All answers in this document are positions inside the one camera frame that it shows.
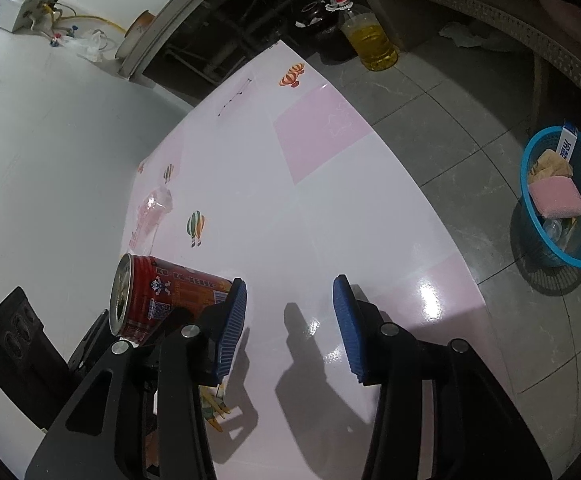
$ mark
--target toothpaste box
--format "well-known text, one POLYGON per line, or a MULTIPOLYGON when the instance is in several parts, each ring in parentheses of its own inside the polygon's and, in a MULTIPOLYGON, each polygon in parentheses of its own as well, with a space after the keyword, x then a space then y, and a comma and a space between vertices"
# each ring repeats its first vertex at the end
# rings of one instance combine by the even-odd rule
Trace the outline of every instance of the toothpaste box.
POLYGON ((559 143, 557 144, 557 153, 570 161, 573 155, 574 145, 577 142, 577 134, 579 130, 575 128, 573 124, 566 121, 561 128, 561 136, 559 137, 559 143))

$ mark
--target basket rim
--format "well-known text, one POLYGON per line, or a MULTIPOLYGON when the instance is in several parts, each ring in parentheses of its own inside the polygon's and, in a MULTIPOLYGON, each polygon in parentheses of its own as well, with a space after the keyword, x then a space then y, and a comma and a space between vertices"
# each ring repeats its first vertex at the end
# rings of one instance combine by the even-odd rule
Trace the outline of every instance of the basket rim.
MULTIPOLYGON (((544 227, 539 223, 539 218, 535 213, 535 207, 530 197, 530 193, 528 192, 528 163, 530 160, 530 153, 532 153, 532 150, 541 139, 543 139, 545 136, 558 132, 561 132, 561 126, 549 126, 547 128, 543 128, 542 130, 539 130, 537 133, 535 133, 535 135, 530 139, 530 141, 526 145, 526 148, 524 149, 524 154, 521 158, 521 167, 519 170, 521 195, 524 200, 526 211, 530 216, 530 219, 532 220, 535 229, 541 236, 543 242, 555 254, 555 256, 557 256, 565 264, 573 267, 578 267, 579 269, 581 269, 581 260, 579 258, 574 258, 573 256, 570 256, 569 254, 563 252, 559 247, 557 247, 557 244, 555 244, 555 242, 552 241, 545 233, 544 227)), ((577 140, 580 139, 581 132, 577 134, 577 140)))

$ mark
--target plastic basket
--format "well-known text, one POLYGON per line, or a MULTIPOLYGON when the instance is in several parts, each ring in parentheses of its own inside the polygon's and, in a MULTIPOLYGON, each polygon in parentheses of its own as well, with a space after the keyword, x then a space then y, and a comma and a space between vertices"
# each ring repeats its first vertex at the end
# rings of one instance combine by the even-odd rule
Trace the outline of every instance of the plastic basket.
MULTIPOLYGON (((528 170, 532 168, 539 156, 548 148, 557 149, 557 143, 561 134, 561 126, 551 126, 539 131, 530 139, 524 150, 521 160, 520 180, 521 193, 524 203, 526 220, 521 224, 521 241, 537 263, 548 267, 560 267, 570 265, 581 269, 581 244, 571 254, 566 254, 547 236, 542 226, 542 220, 537 215, 537 210, 528 192, 528 170)), ((581 194, 581 133, 577 136, 573 155, 570 160, 573 167, 573 181, 581 194)))

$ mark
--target qr code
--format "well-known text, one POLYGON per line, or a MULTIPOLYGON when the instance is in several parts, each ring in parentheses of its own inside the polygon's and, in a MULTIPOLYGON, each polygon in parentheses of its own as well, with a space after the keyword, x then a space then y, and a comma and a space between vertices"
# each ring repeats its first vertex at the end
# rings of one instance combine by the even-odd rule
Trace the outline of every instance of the qr code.
POLYGON ((159 301, 150 300, 148 307, 148 319, 163 319, 168 316, 171 305, 168 303, 160 303, 159 301))
POLYGON ((227 297, 227 293, 219 292, 217 290, 212 291, 213 295, 215 296, 215 304, 224 303, 227 297))

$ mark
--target metal screw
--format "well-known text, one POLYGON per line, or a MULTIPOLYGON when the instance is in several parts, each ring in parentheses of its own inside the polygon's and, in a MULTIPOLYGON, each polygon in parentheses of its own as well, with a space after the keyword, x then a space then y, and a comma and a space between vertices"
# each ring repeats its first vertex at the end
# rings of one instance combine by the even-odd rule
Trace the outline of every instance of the metal screw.
POLYGON ((387 335, 389 337, 399 333, 399 327, 395 323, 384 323, 379 330, 381 330, 383 335, 387 335))
POLYGON ((466 341, 464 341, 463 339, 453 339, 450 342, 450 347, 455 352, 458 352, 460 354, 463 354, 465 352, 468 352, 468 349, 470 348, 470 345, 466 341))
POLYGON ((185 338, 195 337, 196 335, 199 335, 199 333, 200 333, 200 328, 197 325, 186 325, 182 329, 182 335, 185 338))
POLYGON ((112 350, 112 353, 115 355, 120 355, 123 354, 123 352, 125 352, 126 350, 128 350, 129 348, 129 344, 128 341, 117 341, 116 343, 112 344, 112 347, 110 347, 110 349, 112 350))

